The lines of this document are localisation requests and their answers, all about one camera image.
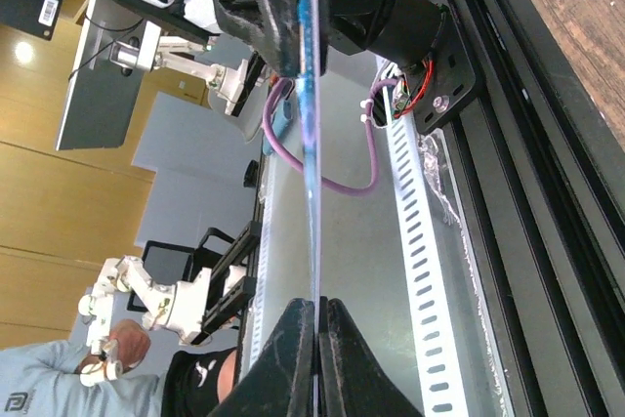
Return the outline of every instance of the black aluminum profile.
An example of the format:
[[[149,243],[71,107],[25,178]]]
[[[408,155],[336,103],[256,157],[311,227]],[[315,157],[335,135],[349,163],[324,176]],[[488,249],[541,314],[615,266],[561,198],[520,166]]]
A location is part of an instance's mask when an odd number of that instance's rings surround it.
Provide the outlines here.
[[[530,0],[454,0],[486,87],[443,128],[517,415],[625,405],[625,154]]]

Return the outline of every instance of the gray t-shirt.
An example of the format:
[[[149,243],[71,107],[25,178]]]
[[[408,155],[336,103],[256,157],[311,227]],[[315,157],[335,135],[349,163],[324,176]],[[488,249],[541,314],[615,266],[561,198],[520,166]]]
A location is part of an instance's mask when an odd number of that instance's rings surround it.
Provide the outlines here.
[[[0,352],[0,416],[160,417],[164,376],[87,388],[74,371],[88,352],[68,341]]]

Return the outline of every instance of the white robotic arm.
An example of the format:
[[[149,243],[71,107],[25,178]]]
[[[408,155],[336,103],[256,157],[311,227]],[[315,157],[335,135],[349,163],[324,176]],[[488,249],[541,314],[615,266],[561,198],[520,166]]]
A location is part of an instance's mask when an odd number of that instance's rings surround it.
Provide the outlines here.
[[[245,275],[245,269],[230,267],[229,281],[224,294]],[[211,270],[203,268],[193,282],[179,281],[174,285],[154,283],[144,269],[141,258],[126,256],[107,259],[92,293],[82,297],[78,311],[92,316],[87,346],[101,358],[101,363],[86,366],[81,373],[85,386],[101,381],[112,381],[122,374],[117,360],[116,341],[109,341],[115,291],[134,290],[146,305],[143,317],[145,329],[165,328],[178,334],[182,344],[190,344],[202,330],[202,318],[211,281]]]

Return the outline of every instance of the wooden wall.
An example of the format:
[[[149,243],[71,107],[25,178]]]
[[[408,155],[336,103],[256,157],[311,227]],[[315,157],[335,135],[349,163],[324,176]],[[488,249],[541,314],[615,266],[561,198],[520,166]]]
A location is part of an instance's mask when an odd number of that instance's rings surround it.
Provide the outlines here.
[[[104,259],[141,254],[153,175],[130,163],[156,93],[178,77],[145,78],[123,147],[55,152],[79,34],[71,21],[51,42],[0,26],[0,349],[66,338]]]

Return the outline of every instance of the white label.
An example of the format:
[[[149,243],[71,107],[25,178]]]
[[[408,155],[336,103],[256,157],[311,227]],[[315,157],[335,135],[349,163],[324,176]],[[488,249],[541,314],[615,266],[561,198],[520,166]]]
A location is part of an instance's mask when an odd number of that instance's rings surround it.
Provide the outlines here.
[[[57,14],[57,8],[59,7],[58,0],[44,0],[41,14],[39,14],[39,22],[46,26],[52,26]]]

